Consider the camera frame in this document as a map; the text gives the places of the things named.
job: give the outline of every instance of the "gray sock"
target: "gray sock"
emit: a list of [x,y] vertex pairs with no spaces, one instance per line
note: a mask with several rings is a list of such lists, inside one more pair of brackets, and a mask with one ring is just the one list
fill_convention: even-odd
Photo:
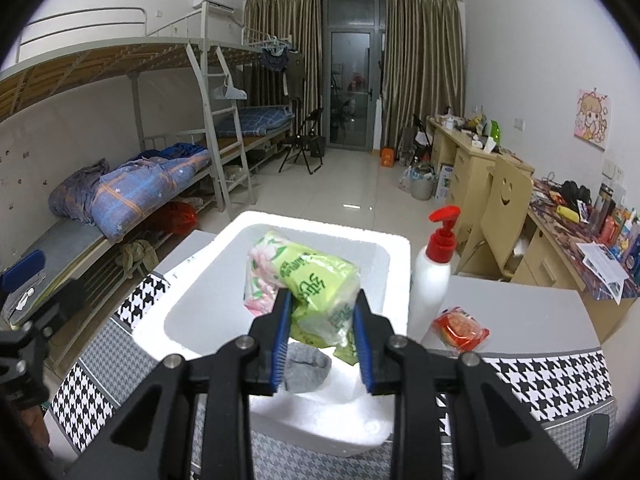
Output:
[[294,394],[317,390],[331,370],[331,358],[303,343],[289,343],[284,384]]

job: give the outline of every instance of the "drawer handle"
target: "drawer handle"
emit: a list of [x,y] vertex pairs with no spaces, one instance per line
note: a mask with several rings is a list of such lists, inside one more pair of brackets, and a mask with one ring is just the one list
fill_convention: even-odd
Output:
[[551,280],[552,284],[556,283],[556,276],[554,274],[554,272],[551,270],[551,268],[549,267],[549,264],[546,262],[546,260],[542,260],[540,266],[545,270],[546,275],[549,277],[549,279]]

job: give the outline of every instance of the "orange box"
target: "orange box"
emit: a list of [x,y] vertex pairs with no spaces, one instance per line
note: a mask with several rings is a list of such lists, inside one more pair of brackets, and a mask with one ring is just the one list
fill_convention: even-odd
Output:
[[393,148],[382,148],[380,151],[380,166],[392,168],[396,162],[396,152]]

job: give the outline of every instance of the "white plastic basin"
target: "white plastic basin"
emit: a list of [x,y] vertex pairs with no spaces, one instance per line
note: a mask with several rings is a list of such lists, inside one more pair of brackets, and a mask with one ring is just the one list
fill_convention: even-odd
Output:
[[[249,211],[231,222],[208,246],[165,277],[172,283],[136,325],[134,340],[157,360],[179,353],[187,359],[217,351],[248,332],[254,316],[244,307],[246,255],[270,229],[360,267],[372,311],[406,334],[410,246],[405,238],[351,227]],[[332,358],[319,390],[250,399],[255,431],[289,444],[335,456],[379,446],[393,430],[392,397],[370,396],[358,365]]]

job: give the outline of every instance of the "houndstooth tablecloth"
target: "houndstooth tablecloth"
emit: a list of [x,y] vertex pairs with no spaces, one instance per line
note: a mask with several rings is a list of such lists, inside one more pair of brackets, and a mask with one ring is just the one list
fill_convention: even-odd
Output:
[[[155,367],[131,332],[170,284],[148,275],[117,308],[84,350],[51,402],[50,412],[71,446],[84,451],[108,418]],[[607,365],[599,348],[564,355],[482,354],[516,397],[529,407],[565,455],[578,465],[588,416],[606,413],[611,424],[616,404]],[[444,396],[436,400],[443,462],[451,466],[449,415]],[[192,474],[197,480],[204,406],[198,406]],[[255,477],[283,479],[386,479],[391,443],[352,458],[320,455],[252,432]],[[444,478],[452,478],[449,468]]]

